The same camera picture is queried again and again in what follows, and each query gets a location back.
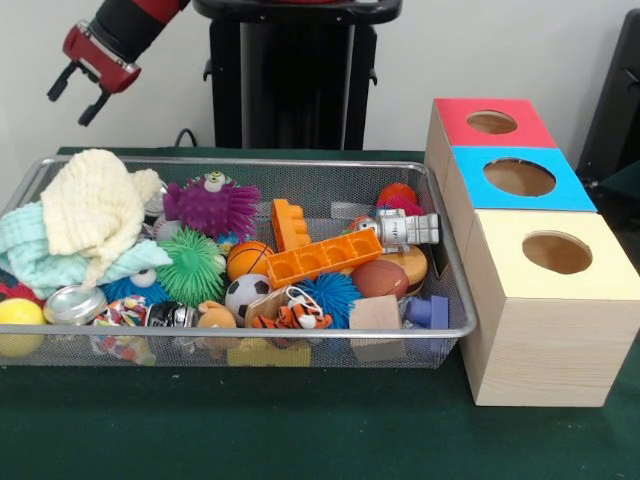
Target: light blue knitted blanket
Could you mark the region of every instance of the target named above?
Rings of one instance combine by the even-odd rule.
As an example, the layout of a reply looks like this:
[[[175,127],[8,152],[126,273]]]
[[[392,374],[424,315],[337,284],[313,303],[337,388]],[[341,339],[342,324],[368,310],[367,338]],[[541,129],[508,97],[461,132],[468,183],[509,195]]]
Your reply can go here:
[[[156,242],[145,240],[124,252],[98,285],[171,263]],[[89,259],[80,254],[49,254],[40,202],[27,204],[0,219],[0,268],[31,288],[38,298],[46,299],[63,286],[82,284],[88,266]]]

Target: purple spiky ball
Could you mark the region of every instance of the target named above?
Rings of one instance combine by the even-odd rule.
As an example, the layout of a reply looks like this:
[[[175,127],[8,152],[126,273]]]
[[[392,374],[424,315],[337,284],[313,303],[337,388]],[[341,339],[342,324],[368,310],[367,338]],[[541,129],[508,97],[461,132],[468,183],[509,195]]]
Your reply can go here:
[[[189,180],[185,188],[170,184],[163,197],[167,220],[179,220],[183,227],[214,239],[230,233],[238,238],[255,234],[260,190],[237,186],[235,181],[222,185],[218,192],[210,192],[204,186],[204,177]]]

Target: black cable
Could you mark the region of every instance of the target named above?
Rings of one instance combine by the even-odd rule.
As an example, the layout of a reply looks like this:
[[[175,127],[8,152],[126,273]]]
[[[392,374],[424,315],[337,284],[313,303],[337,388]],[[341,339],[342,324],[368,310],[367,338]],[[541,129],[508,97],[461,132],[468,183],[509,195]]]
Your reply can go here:
[[[178,138],[176,138],[176,142],[173,144],[174,147],[179,147],[180,146],[180,142],[182,142],[182,138],[188,135],[189,138],[191,139],[191,144],[194,147],[198,146],[198,141],[196,140],[196,136],[193,134],[193,132],[191,130],[189,130],[188,128],[183,128],[182,130],[180,130],[180,133],[178,134]]]

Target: wire mesh basket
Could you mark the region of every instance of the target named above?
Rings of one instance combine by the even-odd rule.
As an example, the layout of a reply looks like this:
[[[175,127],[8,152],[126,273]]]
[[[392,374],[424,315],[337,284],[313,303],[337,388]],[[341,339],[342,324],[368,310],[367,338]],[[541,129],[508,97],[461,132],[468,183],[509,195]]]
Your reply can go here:
[[[56,156],[34,165],[5,211],[37,201],[68,156]],[[476,326],[476,312],[462,262],[436,180],[421,164],[324,160],[237,160],[192,158],[126,158],[129,171],[152,168],[165,183],[184,184],[187,178],[220,170],[241,185],[262,192],[257,218],[258,240],[275,246],[271,227],[271,200],[286,198],[300,205],[313,241],[335,237],[358,216],[370,213],[380,190],[393,182],[411,186],[427,212],[441,216],[440,245],[425,248],[429,269],[420,293],[449,299],[446,330],[265,330],[163,327],[23,326],[0,325],[0,344],[20,351],[25,344],[39,346],[24,356],[0,357],[2,365],[172,367],[281,366],[281,367],[393,367],[437,368],[456,341]],[[96,348],[105,339],[145,354],[140,361],[116,358]],[[356,350],[393,352],[384,360],[367,360]]]

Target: cream knitted blanket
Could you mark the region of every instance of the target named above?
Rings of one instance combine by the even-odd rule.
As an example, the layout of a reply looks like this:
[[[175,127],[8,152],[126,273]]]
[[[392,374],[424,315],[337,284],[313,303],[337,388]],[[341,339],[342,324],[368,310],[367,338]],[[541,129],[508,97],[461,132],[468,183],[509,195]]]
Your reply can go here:
[[[88,258],[84,284],[95,286],[138,238],[144,204],[162,184],[153,170],[130,174],[106,150],[73,156],[40,197],[51,255]]]

